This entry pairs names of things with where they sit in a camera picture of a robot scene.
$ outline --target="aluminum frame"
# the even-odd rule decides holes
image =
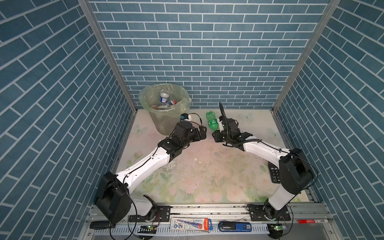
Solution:
[[[104,34],[100,28],[100,25],[96,19],[95,13],[92,10],[91,4],[89,3],[89,0],[78,0],[79,5],[81,7],[81,10],[84,12],[84,16],[87,19],[89,25],[91,26],[91,29],[101,47],[101,50],[104,52],[105,58],[107,59],[109,66],[112,69],[113,74],[116,77],[117,82],[120,85],[120,88],[122,92],[124,93],[125,98],[128,101],[128,104],[131,106],[132,111],[134,113],[137,113],[137,106],[135,105],[134,101],[132,100],[132,96],[129,93],[129,90],[127,88],[127,85],[125,84],[124,78],[121,75],[120,69],[115,61],[115,58],[113,57],[113,54],[111,52],[111,49],[108,46],[107,40],[104,37]]]
[[[317,41],[319,40],[321,34],[323,33],[325,27],[327,26],[340,1],[341,0],[330,0],[327,7],[324,9],[323,15],[321,16],[318,24],[313,30],[307,45],[304,47],[304,50],[301,53],[299,59],[297,60],[296,65],[293,67],[287,82],[285,83],[283,89],[281,90],[281,93],[277,97],[276,102],[272,106],[272,110],[274,112],[276,112],[279,109],[280,105],[283,103],[285,96],[288,94],[289,89],[295,82],[297,76],[299,75],[299,72],[303,68],[305,62],[307,61],[309,55],[312,52],[312,49],[315,47]]]
[[[122,153],[124,152],[125,146],[127,145],[127,140],[128,140],[129,134],[131,133],[131,130],[132,130],[133,123],[135,121],[136,115],[137,115],[137,113],[133,113],[131,118],[129,119],[129,124],[128,124],[127,130],[124,133],[124,139],[123,139],[123,141],[120,144],[120,148],[119,148],[118,154],[117,154],[116,159],[113,162],[113,165],[111,167],[111,173],[116,173],[116,171],[117,171],[117,168],[119,166]]]
[[[250,223],[276,223],[277,221],[260,221],[253,222],[250,214],[246,210],[245,205],[248,203],[159,203],[159,205],[170,205],[170,217],[193,217],[193,218],[210,218],[213,224],[220,221],[247,221]],[[293,212],[293,223],[297,223],[298,219],[331,219],[329,223],[324,224],[324,228],[328,232],[330,240],[342,240],[338,234],[337,228],[332,220],[325,203],[291,203],[288,204]],[[93,235],[97,235],[94,230],[89,229],[92,221],[103,221],[107,218],[96,207],[92,206],[89,216],[79,236],[79,240],[91,240]],[[116,225],[127,225],[128,216],[125,216]],[[170,222],[161,222],[161,225],[170,224]]]

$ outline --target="metal corner post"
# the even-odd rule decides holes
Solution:
[[[108,43],[104,37],[104,34],[101,31],[101,28],[99,26],[99,23],[96,19],[95,14],[93,13],[89,0],[78,0],[78,2],[82,11],[84,12],[85,18],[88,20],[88,23],[91,26],[91,29],[101,47],[101,50],[104,52],[104,55],[109,63],[109,66],[111,67],[113,74],[115,75],[116,80],[119,83],[122,92],[124,93],[125,98],[127,99],[129,105],[131,106],[132,111],[136,113],[137,107],[132,100],[131,94],[129,93],[127,85],[124,82],[124,79],[121,75],[121,72],[118,68],[115,58],[112,55],[111,49],[109,48]]]
[[[273,104],[272,110],[274,112],[276,112],[277,109],[279,109],[285,96],[288,94],[289,89],[292,87],[293,83],[295,82],[297,75],[299,75],[299,72],[303,68],[305,62],[308,59],[308,56],[311,54],[312,49],[315,47],[317,41],[319,40],[321,34],[323,33],[325,27],[327,26],[329,20],[331,19],[332,15],[335,12],[340,1],[341,0],[329,0],[329,3],[327,5],[327,7],[325,8],[323,15],[321,16],[318,24],[316,25],[315,29],[313,30],[313,33],[312,33],[310,39],[308,40],[307,45],[305,46],[302,54],[300,55],[299,59],[297,60],[296,65],[293,67],[292,72],[291,72],[290,76],[288,77],[288,80],[285,83],[283,89],[281,90],[281,93],[278,96],[276,102]]]

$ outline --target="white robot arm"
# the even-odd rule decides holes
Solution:
[[[280,212],[285,211],[286,204],[313,180],[304,153],[300,149],[279,148],[247,132],[241,133],[235,120],[227,119],[221,103],[219,105],[222,131],[217,130],[212,134],[215,142],[225,142],[225,146],[230,144],[230,147],[258,155],[280,169],[281,184],[263,207],[267,219],[279,217]],[[138,215],[145,216],[147,220],[154,217],[157,205],[151,198],[145,195],[133,200],[129,194],[155,170],[177,157],[191,142],[205,139],[206,127],[199,126],[199,129],[194,128],[190,122],[181,121],[176,124],[170,137],[160,141],[157,148],[140,161],[117,174],[108,172],[101,178],[95,204],[111,223],[119,222],[126,214],[136,214],[131,207],[132,201]]]

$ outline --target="trash can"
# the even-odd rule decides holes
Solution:
[[[152,105],[160,104],[161,91],[168,91],[169,98],[176,100],[177,104],[164,110],[151,108]],[[145,87],[139,93],[139,101],[141,106],[149,112],[157,131],[167,136],[172,133],[180,121],[180,115],[185,113],[192,104],[188,92],[183,87],[172,83],[160,83]]]

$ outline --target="green soda bottle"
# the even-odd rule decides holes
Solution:
[[[208,120],[208,126],[212,131],[218,130],[218,123],[215,116],[215,113],[210,111],[206,114],[207,120]]]

